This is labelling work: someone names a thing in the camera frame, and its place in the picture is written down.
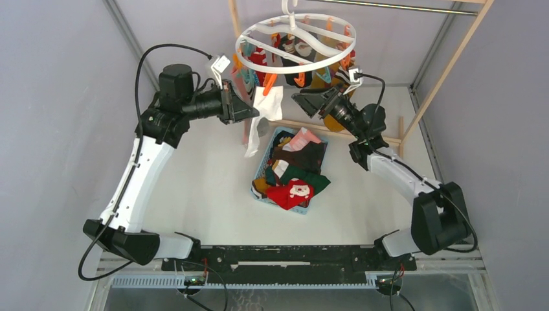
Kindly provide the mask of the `grey beige striped sock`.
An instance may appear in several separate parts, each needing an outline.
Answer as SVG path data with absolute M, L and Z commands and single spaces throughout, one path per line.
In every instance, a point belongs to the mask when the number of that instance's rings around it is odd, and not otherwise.
M 265 136 L 269 132 L 269 121 L 266 118 L 260 119 L 256 129 L 258 131 L 259 138 Z

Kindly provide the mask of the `red santa sock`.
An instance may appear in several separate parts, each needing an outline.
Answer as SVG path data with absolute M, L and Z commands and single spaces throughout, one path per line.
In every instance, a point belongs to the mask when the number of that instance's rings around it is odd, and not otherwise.
M 315 189 L 301 179 L 291 179 L 287 185 L 269 187 L 266 196 L 279 207 L 290 210 L 312 199 Z

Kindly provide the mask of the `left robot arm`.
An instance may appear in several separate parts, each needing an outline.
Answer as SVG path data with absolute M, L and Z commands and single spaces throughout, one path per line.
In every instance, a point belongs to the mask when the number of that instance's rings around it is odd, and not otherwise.
M 189 65 L 166 66 L 159 75 L 160 90 L 141 113 L 129 163 L 120 183 L 97 220 L 87 220 L 83 232 L 104 251 L 140 265 L 153 259 L 177 259 L 187 270 L 201 265 L 202 252 L 181 233 L 153 233 L 143 219 L 153 188 L 178 147 L 191 121 L 217 117 L 232 124 L 258 116 L 223 79 L 202 91 L 194 84 Z

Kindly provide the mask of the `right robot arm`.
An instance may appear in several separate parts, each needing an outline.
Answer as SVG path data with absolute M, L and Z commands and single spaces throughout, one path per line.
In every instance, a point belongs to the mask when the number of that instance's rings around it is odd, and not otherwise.
M 356 139 L 349 145 L 353 161 L 390 183 L 409 202 L 410 227 L 385 234 L 376 242 L 374 260 L 378 267 L 392 269 L 402 255 L 457 252 L 454 244 L 476 235 L 461 187 L 420 175 L 383 139 L 386 113 L 381 106 L 382 95 L 362 109 L 351 102 L 342 86 L 302 89 L 291 98 L 309 117 L 333 117 Z

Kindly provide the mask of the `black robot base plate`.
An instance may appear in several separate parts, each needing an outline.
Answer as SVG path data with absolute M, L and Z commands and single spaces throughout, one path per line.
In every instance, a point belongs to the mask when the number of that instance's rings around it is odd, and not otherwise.
M 411 255 L 391 258 L 374 246 L 201 246 L 187 259 L 166 259 L 162 271 L 203 273 L 227 286 L 366 284 L 368 273 L 415 271 Z

